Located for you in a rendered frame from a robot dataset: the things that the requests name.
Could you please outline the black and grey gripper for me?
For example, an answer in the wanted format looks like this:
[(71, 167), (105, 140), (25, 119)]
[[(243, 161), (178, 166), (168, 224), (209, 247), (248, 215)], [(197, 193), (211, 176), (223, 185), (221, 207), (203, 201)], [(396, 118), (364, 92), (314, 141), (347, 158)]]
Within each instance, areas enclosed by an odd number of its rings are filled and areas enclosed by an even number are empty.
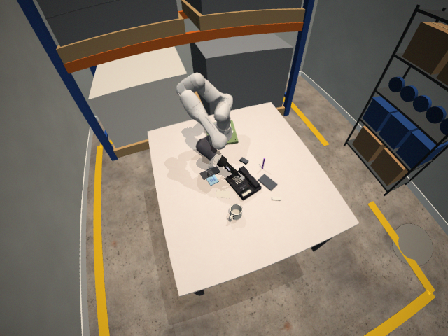
[(218, 161), (217, 165), (219, 167), (225, 167), (230, 173), (234, 174), (235, 176), (238, 176), (241, 180), (243, 180), (245, 177), (241, 175), (232, 165), (230, 165), (227, 162), (227, 158), (221, 155), (221, 159)]

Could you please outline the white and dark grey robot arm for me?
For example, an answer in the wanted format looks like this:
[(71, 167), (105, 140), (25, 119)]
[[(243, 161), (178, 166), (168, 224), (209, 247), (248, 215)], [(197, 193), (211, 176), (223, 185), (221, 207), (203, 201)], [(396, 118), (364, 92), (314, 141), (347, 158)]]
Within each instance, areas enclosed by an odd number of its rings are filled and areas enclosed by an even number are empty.
[[(232, 138), (233, 131), (230, 123), (231, 117), (229, 116), (233, 98), (229, 94), (219, 92), (200, 73), (194, 73), (184, 79), (176, 86), (176, 92), (180, 96), (181, 103), (188, 115), (193, 120), (199, 122), (208, 133), (208, 136), (197, 142), (196, 149), (203, 156), (207, 157), (209, 160), (208, 168), (212, 169), (221, 159), (222, 153), (219, 150), (223, 149)], [(213, 123), (211, 121), (201, 101), (195, 94), (196, 91), (207, 102), (217, 105), (214, 119), (218, 122)]]

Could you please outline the black desk phone body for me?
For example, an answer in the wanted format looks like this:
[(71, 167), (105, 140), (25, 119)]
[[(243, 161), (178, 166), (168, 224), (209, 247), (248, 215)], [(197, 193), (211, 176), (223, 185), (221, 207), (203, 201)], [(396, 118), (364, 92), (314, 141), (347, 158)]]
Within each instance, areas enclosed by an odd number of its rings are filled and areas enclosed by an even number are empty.
[(226, 177), (226, 181), (231, 185), (231, 187), (238, 194), (238, 196), (241, 197), (242, 200), (247, 199), (248, 197), (252, 196), (253, 194), (262, 189), (261, 185), (259, 185), (257, 188), (254, 188), (246, 177), (244, 180), (241, 180), (238, 176), (235, 176), (234, 174), (231, 174), (228, 177)]

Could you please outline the grey mug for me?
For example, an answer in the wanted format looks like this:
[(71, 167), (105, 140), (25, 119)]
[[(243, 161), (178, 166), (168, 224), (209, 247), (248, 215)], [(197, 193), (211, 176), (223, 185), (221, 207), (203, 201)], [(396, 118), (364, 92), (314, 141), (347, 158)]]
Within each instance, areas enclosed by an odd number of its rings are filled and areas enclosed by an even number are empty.
[[(233, 214), (232, 214), (232, 213)], [(241, 213), (241, 214), (240, 214)], [(233, 217), (232, 217), (233, 216)], [(232, 221), (232, 219), (234, 220), (239, 220), (242, 217), (242, 206), (239, 204), (233, 204), (230, 207), (230, 217), (229, 217), (229, 221)], [(231, 219), (231, 220), (230, 220)]]

